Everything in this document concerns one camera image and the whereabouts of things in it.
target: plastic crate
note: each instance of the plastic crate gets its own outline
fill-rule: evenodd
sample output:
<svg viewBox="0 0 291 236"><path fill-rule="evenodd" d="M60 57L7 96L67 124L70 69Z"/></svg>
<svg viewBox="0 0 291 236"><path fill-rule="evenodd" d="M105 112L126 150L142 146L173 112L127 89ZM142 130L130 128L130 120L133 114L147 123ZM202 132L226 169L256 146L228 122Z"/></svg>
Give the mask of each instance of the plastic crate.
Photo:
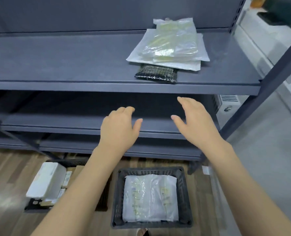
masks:
<svg viewBox="0 0 291 236"><path fill-rule="evenodd" d="M66 159L65 161L60 162L64 167L76 167L76 166L84 166L88 161L88 157L74 158L74 159ZM108 192L109 186L112 180L112 175L109 177L106 186L103 190L103 193L100 197L100 200L96 206L95 211L107 211L107 201L108 201ZM41 200L39 199L30 199L27 206L24 208L25 213L45 213L48 212L53 206L41 206L39 203Z"/></svg>
<svg viewBox="0 0 291 236"><path fill-rule="evenodd" d="M179 220L175 222L124 222L123 221L123 201L126 176L143 175L170 175L177 178L176 191ZM118 171L116 182L112 222L111 226L115 229L123 228L183 228L192 226L192 214L183 167L149 167L149 168L125 168Z"/></svg>

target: metal shelf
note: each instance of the metal shelf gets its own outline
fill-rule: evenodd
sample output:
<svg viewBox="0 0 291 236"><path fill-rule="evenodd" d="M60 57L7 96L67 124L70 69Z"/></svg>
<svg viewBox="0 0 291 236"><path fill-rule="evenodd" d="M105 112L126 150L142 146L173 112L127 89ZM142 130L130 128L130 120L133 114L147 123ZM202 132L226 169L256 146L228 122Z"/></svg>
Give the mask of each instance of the metal shelf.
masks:
<svg viewBox="0 0 291 236"><path fill-rule="evenodd" d="M41 141L40 150L91 154L99 140L100 136L51 134ZM187 140L138 138L124 155L197 161L201 150Z"/></svg>
<svg viewBox="0 0 291 236"><path fill-rule="evenodd" d="M211 62L175 85L134 77L143 34L0 37L0 89L257 95L260 76L229 33L206 32Z"/></svg>
<svg viewBox="0 0 291 236"><path fill-rule="evenodd" d="M19 95L10 91L4 100ZM219 129L212 95L181 95L200 101ZM184 139L171 115L185 119L175 94L44 91L11 114L2 115L2 130L99 135L105 116L133 106L133 122L143 118L140 137Z"/></svg>
<svg viewBox="0 0 291 236"><path fill-rule="evenodd" d="M41 136L43 134L29 132L29 133L25 133L24 135L25 135L25 137L28 137L31 140L38 141L41 139ZM21 141L16 140L16 139L12 139L1 132L0 132L0 148L34 150L34 149L26 146Z"/></svg>

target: gray floor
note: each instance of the gray floor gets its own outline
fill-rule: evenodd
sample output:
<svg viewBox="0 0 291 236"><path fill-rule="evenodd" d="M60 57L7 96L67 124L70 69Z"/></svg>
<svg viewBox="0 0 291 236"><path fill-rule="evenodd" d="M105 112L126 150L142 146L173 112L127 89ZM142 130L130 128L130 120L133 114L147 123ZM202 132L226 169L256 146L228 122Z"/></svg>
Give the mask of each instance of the gray floor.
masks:
<svg viewBox="0 0 291 236"><path fill-rule="evenodd" d="M291 220L291 113L273 93L229 138L250 175ZM224 235L241 235L221 192Z"/></svg>

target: white box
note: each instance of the white box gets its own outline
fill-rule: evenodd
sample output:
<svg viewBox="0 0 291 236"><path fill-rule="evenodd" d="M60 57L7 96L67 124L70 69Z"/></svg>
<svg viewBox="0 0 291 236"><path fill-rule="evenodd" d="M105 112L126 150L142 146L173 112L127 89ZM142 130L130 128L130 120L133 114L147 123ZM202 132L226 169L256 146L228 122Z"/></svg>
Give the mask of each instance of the white box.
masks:
<svg viewBox="0 0 291 236"><path fill-rule="evenodd" d="M44 162L30 185L26 197L47 200L57 199L66 172L66 168L57 162Z"/></svg>

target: right hand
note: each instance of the right hand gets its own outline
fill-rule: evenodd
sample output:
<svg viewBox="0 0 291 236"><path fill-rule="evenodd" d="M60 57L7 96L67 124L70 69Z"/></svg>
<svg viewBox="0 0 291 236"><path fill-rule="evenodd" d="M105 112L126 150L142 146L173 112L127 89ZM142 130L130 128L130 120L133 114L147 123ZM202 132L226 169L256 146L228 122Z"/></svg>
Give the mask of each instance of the right hand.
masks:
<svg viewBox="0 0 291 236"><path fill-rule="evenodd" d="M185 111L186 124L177 115L172 115L171 118L189 142L205 152L224 141L202 103L192 98L177 97L177 100Z"/></svg>

